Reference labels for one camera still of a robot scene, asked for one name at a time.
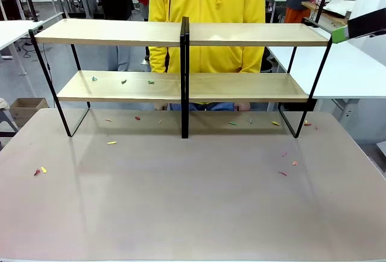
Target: green tape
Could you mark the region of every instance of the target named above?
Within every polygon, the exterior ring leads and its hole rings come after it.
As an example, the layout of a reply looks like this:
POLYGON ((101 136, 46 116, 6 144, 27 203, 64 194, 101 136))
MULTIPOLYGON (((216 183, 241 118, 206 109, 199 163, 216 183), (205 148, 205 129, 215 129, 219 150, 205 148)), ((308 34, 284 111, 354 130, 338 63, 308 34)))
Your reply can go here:
POLYGON ((333 43, 341 43, 344 42, 345 40, 349 39, 347 32, 347 26, 343 28, 338 28, 334 31, 332 31, 332 42, 333 43))

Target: yellow hoodie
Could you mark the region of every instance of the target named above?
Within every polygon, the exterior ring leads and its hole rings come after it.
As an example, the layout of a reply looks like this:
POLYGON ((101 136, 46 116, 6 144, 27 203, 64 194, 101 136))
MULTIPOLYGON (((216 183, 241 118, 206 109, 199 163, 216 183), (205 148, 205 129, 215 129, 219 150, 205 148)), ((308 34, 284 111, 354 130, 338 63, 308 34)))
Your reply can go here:
MULTIPOLYGON (((265 0, 150 0, 151 22, 264 23, 265 0)), ((165 56, 170 55, 168 72, 180 72, 180 49, 150 47, 153 72, 165 72, 165 56)), ((260 72, 263 47, 201 46, 191 47, 190 71, 260 72)))

